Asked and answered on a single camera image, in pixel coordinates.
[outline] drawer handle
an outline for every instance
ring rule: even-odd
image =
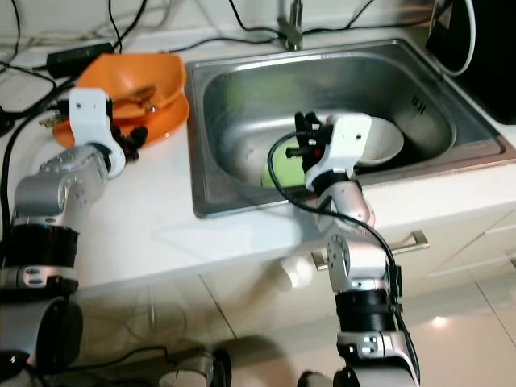
[[[404,254],[406,252],[417,252],[430,247],[430,242],[428,242],[428,239],[422,231],[413,231],[411,235],[414,239],[414,243],[408,246],[394,245],[391,247],[391,252],[393,252],[393,254]],[[314,260],[315,268],[317,268],[318,272],[328,270],[326,250],[312,252],[312,259]]]

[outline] power adapter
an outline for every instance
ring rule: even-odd
[[[76,77],[101,54],[110,52],[113,52],[111,43],[100,43],[66,51],[53,52],[47,56],[46,70],[54,79]]]

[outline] tiled floor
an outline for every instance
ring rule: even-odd
[[[482,280],[477,274],[466,285],[403,302],[422,387],[516,386],[516,271]],[[332,375],[343,365],[335,333],[328,320],[230,347],[233,385],[295,386],[307,369]]]

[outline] kitchen counter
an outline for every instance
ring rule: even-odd
[[[358,30],[310,37],[305,47],[390,37],[418,41],[418,34],[402,30]],[[130,49],[155,51],[169,41],[164,34],[142,36],[133,41]],[[182,56],[188,61],[280,50],[271,46],[218,44]],[[16,63],[35,65],[43,58],[42,50],[34,49]],[[5,110],[19,110],[34,102],[46,88],[44,82],[31,77],[2,76],[0,104]],[[516,126],[488,120],[516,145]],[[8,136],[0,139],[2,153],[7,139]],[[60,150],[51,131],[41,128],[37,120],[25,129],[11,162],[11,205],[19,180]],[[495,209],[516,208],[514,176],[516,164],[506,164],[368,187],[364,196],[375,210],[376,228],[389,234],[411,231],[446,218],[468,218]],[[271,260],[321,246],[311,215],[291,205],[213,219],[196,218],[184,125],[166,140],[141,150],[139,161],[129,164],[122,175],[110,181],[102,199],[92,206],[88,226],[78,244],[78,295],[90,297],[129,285],[192,276],[237,262]]]

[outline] orange plate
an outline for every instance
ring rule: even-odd
[[[161,53],[103,54],[77,79],[77,87],[99,87],[112,99],[144,86],[155,85],[149,105],[163,109],[182,93],[186,71],[180,56]],[[135,119],[151,115],[135,103],[113,109],[114,119]]]
[[[135,127],[145,126],[148,134],[144,146],[147,146],[168,137],[170,132],[185,123],[188,114],[188,101],[184,94],[180,94],[172,104],[157,111],[148,119],[114,120],[114,125],[119,126],[123,135],[129,135]],[[52,133],[54,139],[66,148],[70,148],[75,144],[70,121],[58,123],[52,129]]]

